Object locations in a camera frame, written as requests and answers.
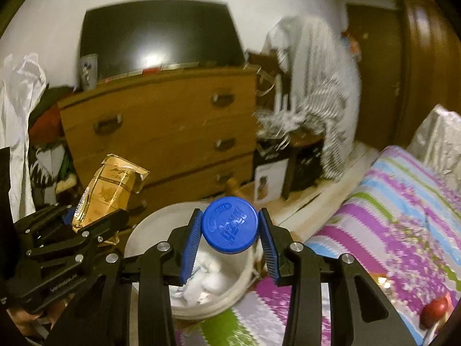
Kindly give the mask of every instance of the red apple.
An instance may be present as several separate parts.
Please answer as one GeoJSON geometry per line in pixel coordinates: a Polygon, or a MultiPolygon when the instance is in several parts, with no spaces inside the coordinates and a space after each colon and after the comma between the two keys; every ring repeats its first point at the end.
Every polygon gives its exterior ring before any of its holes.
{"type": "Polygon", "coordinates": [[[448,300],[446,297],[434,299],[423,308],[420,318],[421,324],[427,329],[432,328],[445,315],[447,309],[448,300]]]}

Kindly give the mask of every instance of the metal bolt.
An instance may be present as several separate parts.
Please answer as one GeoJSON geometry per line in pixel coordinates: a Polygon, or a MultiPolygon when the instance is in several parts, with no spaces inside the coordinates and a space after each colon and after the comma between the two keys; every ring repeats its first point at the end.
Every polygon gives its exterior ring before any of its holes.
{"type": "Polygon", "coordinates": [[[157,245],[157,250],[159,251],[168,251],[170,249],[170,244],[168,242],[160,242],[158,245],[157,245]]]}
{"type": "Polygon", "coordinates": [[[354,262],[354,257],[351,254],[344,254],[341,258],[346,264],[352,264],[354,262]]]}
{"type": "Polygon", "coordinates": [[[302,251],[304,248],[304,245],[302,243],[299,243],[299,242],[293,242],[291,245],[290,245],[290,249],[292,251],[296,251],[296,252],[299,252],[299,251],[302,251]]]}
{"type": "Polygon", "coordinates": [[[118,260],[117,254],[109,254],[105,257],[105,261],[108,263],[115,263],[118,260]]]}

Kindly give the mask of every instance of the blue bottle cap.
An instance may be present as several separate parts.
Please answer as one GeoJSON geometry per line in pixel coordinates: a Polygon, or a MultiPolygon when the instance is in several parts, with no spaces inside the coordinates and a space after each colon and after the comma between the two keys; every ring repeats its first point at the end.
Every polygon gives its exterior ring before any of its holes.
{"type": "Polygon", "coordinates": [[[249,248],[258,232],[258,215],[247,201],[227,196],[211,203],[202,218],[202,233],[208,244],[225,254],[249,248]]]}

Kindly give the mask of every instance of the drawer handle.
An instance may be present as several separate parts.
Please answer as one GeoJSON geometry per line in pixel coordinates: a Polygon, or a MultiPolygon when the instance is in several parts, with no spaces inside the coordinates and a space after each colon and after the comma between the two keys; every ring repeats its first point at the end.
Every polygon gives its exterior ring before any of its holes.
{"type": "Polygon", "coordinates": [[[234,172],[230,172],[230,173],[227,173],[227,174],[217,174],[216,175],[216,182],[219,183],[220,185],[224,185],[233,176],[234,176],[234,172]]]}
{"type": "Polygon", "coordinates": [[[230,139],[218,139],[216,142],[214,142],[214,148],[217,151],[227,151],[228,149],[231,149],[233,146],[235,146],[235,143],[237,140],[235,138],[230,138],[230,139]]]}
{"type": "Polygon", "coordinates": [[[128,208],[128,214],[130,216],[138,216],[142,212],[144,212],[147,208],[147,202],[145,200],[141,200],[141,203],[133,208],[128,208]]]}
{"type": "Polygon", "coordinates": [[[98,121],[94,124],[95,133],[97,135],[108,135],[112,134],[115,130],[119,129],[122,126],[123,117],[121,114],[118,114],[115,117],[110,119],[105,119],[103,121],[98,121]]]}
{"type": "Polygon", "coordinates": [[[215,93],[211,98],[211,102],[214,106],[225,107],[229,106],[234,102],[235,95],[233,93],[215,93]]]}

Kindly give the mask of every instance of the red cloth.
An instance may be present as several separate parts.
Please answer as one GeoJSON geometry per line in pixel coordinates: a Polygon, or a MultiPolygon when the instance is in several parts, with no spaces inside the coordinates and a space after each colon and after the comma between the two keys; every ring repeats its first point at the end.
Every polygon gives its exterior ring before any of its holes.
{"type": "Polygon", "coordinates": [[[53,143],[64,136],[58,104],[44,112],[31,127],[29,126],[29,144],[31,146],[53,143]]]}

